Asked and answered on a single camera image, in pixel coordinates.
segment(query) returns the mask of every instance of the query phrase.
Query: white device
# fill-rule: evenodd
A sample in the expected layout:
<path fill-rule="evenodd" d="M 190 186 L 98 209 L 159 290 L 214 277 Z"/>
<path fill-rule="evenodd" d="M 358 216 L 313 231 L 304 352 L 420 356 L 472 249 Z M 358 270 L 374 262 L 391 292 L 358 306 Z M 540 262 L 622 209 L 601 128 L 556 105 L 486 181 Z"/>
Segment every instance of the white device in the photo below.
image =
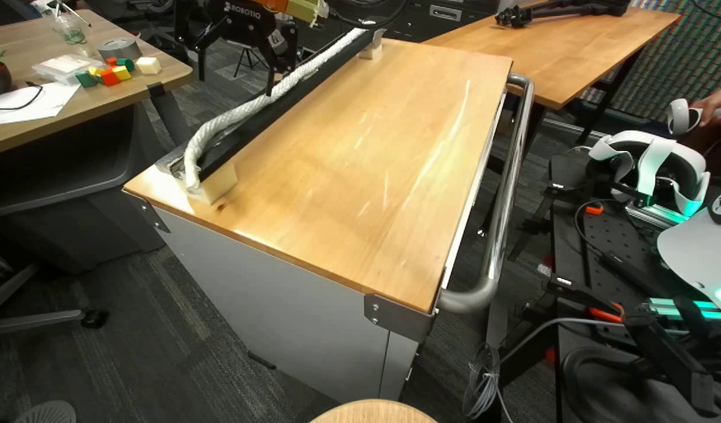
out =
<path fill-rule="evenodd" d="M 669 270 L 721 309 L 721 225 L 706 209 L 659 232 L 658 252 Z"/>
<path fill-rule="evenodd" d="M 702 123 L 702 109 L 691 109 L 686 99 L 675 99 L 667 109 L 667 129 L 669 134 L 688 134 Z"/>
<path fill-rule="evenodd" d="M 637 171 L 637 183 L 630 188 L 640 196 L 654 197 L 655 188 L 667 183 L 675 190 L 675 205 L 628 205 L 630 216 L 663 228 L 688 220 L 702 208 L 709 188 L 706 161 L 675 139 L 645 131 L 617 131 L 614 136 L 601 136 L 591 145 L 590 157 L 597 163 L 615 161 L 615 183 L 622 183 L 631 171 Z M 667 161 L 686 164 L 678 181 L 659 173 Z"/>

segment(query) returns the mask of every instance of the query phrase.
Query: paper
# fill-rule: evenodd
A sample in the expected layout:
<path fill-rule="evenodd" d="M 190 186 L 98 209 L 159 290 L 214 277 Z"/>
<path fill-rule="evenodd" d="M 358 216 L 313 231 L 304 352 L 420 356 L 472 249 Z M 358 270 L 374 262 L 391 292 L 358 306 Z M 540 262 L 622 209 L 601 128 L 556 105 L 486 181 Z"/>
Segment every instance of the paper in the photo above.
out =
<path fill-rule="evenodd" d="M 0 110 L 0 125 L 55 118 L 76 96 L 77 90 L 77 84 L 50 83 L 43 84 L 39 91 L 38 87 L 5 91 L 0 94 L 0 109 L 10 110 Z"/>

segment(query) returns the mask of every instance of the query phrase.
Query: metal bar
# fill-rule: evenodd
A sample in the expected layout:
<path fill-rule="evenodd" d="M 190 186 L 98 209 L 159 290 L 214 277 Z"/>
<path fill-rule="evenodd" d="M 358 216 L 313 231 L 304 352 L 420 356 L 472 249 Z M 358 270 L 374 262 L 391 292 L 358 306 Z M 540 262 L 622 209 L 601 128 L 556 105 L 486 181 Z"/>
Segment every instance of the metal bar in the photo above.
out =
<path fill-rule="evenodd" d="M 79 323 L 83 318 L 85 318 L 83 310 L 59 310 L 59 313 L 43 313 L 43 314 L 8 318 L 8 319 L 0 319 L 0 336 Z"/>
<path fill-rule="evenodd" d="M 0 285 L 0 306 L 14 296 L 32 276 L 36 276 L 38 266 L 27 266 L 18 273 L 14 273 L 10 280 L 5 280 Z"/>
<path fill-rule="evenodd" d="M 506 238 L 509 228 L 513 199 L 515 199 L 516 176 L 519 176 L 521 161 L 523 161 L 528 118 L 531 118 L 531 105 L 534 105 L 534 83 L 528 78 L 509 75 L 508 83 L 519 84 L 523 90 L 523 96 L 519 103 L 516 129 L 508 148 L 508 163 L 506 163 L 506 173 L 502 173 L 502 183 L 501 183 L 501 193 L 495 202 L 495 216 L 488 231 L 488 244 L 486 244 L 488 258 L 482 266 L 479 282 L 475 290 L 469 292 L 445 290 L 439 296 L 439 306 L 445 310 L 461 313 L 461 314 L 475 314 L 475 313 L 482 314 L 488 309 L 488 303 L 493 300 L 499 292 L 501 270 L 506 262 Z"/>
<path fill-rule="evenodd" d="M 547 114 L 547 109 L 540 105 L 540 103 L 536 103 L 536 105 L 531 109 L 531 114 L 528 114 L 526 141 L 523 141 L 523 153 L 521 153 L 523 157 L 528 156 L 528 148 L 534 145 L 534 141 L 539 139 L 539 128 L 542 125 L 544 114 Z M 492 171 L 495 171 L 495 173 L 502 173 L 502 166 L 506 166 L 506 163 L 502 163 L 501 157 L 488 157 L 488 161 L 486 161 L 486 170 L 492 170 Z M 483 216 L 482 223 L 476 225 L 476 238 L 486 238 L 486 225 L 492 225 L 493 212 L 495 212 L 495 208 L 492 205 L 492 208 L 486 209 L 486 216 Z"/>

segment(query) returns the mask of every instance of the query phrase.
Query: chair wheel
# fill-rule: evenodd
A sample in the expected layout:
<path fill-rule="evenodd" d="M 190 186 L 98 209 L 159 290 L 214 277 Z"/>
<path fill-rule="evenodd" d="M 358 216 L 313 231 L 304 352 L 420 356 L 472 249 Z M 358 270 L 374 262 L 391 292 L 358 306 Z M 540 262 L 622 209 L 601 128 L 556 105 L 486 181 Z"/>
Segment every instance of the chair wheel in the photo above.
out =
<path fill-rule="evenodd" d="M 102 330 L 106 324 L 106 319 L 109 319 L 106 310 L 86 310 L 79 324 L 85 330 Z"/>

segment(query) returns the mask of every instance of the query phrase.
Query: wooden desk top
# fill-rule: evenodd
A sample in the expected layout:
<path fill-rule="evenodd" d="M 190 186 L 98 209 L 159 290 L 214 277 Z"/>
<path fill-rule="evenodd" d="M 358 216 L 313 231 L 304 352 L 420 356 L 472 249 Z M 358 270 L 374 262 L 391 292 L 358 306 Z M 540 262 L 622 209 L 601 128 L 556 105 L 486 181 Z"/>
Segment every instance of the wooden desk top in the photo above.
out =
<path fill-rule="evenodd" d="M 567 17 L 506 29 L 495 17 L 428 41 L 428 45 L 515 59 L 515 72 L 536 84 L 536 101 L 563 109 L 591 83 L 678 22 L 678 14 L 628 9 L 625 17 Z"/>
<path fill-rule="evenodd" d="M 3 62 L 8 64 L 18 87 L 23 84 L 23 78 L 32 64 L 62 54 L 79 54 L 83 47 L 96 49 L 111 38 L 131 38 L 130 32 L 89 9 L 79 9 L 79 14 L 85 22 L 91 23 L 91 29 L 86 29 L 86 45 L 77 47 L 68 45 L 55 29 L 50 29 L 45 20 L 0 27 L 0 47 L 5 49 Z M 115 87 L 79 90 L 56 118 L 0 125 L 0 153 L 36 141 L 39 136 L 62 131 L 66 128 L 86 123 L 96 116 L 131 105 L 149 96 L 150 84 L 177 87 L 193 75 L 190 65 L 171 59 L 170 54 L 156 49 L 149 42 L 139 45 L 143 54 L 159 59 L 159 75 L 133 75 L 131 79 Z"/>
<path fill-rule="evenodd" d="M 432 419 L 403 403 L 360 400 L 320 414 L 313 423 L 432 423 Z"/>
<path fill-rule="evenodd" d="M 509 59 L 382 41 L 233 163 L 216 205 L 159 166 L 125 190 L 345 287 L 429 313 L 492 150 Z"/>

